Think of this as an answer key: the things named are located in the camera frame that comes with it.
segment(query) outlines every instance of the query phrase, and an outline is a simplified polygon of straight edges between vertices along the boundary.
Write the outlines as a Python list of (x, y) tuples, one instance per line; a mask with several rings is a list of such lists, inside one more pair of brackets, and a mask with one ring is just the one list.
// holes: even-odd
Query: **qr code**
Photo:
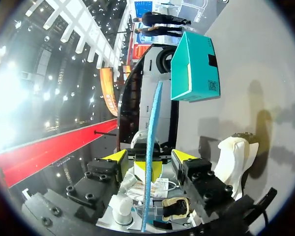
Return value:
[(215, 81), (208, 80), (208, 90), (217, 91), (217, 84)]

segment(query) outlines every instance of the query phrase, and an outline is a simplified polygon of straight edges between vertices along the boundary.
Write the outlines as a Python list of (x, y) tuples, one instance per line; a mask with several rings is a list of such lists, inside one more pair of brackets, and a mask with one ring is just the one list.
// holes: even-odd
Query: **blue foam strip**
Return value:
[(151, 179), (152, 179), (152, 154), (155, 143), (155, 134), (157, 130), (157, 124), (159, 119), (159, 111), (161, 107), (161, 95), (162, 95), (163, 82), (158, 82), (155, 90), (154, 100), (149, 117), (149, 124), (147, 130), (147, 155), (146, 155), (146, 187), (144, 192), (144, 208), (143, 208), (143, 219), (141, 232), (146, 230), (147, 219), (148, 219), (148, 207), (149, 200), (151, 197)]

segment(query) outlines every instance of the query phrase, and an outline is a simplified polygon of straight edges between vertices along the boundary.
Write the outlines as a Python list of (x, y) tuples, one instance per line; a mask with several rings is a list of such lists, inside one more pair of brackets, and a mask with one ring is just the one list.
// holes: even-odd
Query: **red banner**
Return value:
[(109, 133), (116, 128), (117, 119), (113, 119), (8, 150), (0, 154), (0, 173), (11, 187), (101, 137), (95, 130)]
[(150, 44), (135, 44), (133, 45), (132, 59), (140, 59), (143, 54), (149, 49)]

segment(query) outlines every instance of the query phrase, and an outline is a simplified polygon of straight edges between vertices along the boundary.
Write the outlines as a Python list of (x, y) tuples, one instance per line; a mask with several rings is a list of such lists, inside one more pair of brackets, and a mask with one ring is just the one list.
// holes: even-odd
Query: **orange banner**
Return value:
[(112, 68), (101, 68), (100, 84), (102, 86), (103, 96), (108, 110), (115, 116), (118, 116), (118, 106), (115, 99), (113, 87), (113, 70)]
[(135, 44), (133, 45), (132, 59), (140, 59), (143, 54), (149, 49), (150, 44)]

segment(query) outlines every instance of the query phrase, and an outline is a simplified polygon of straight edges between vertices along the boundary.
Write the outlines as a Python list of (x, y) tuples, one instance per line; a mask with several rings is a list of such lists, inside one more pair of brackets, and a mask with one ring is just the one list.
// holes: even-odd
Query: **teal box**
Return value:
[(198, 101), (220, 95), (220, 83), (210, 38), (185, 32), (171, 61), (171, 99)]

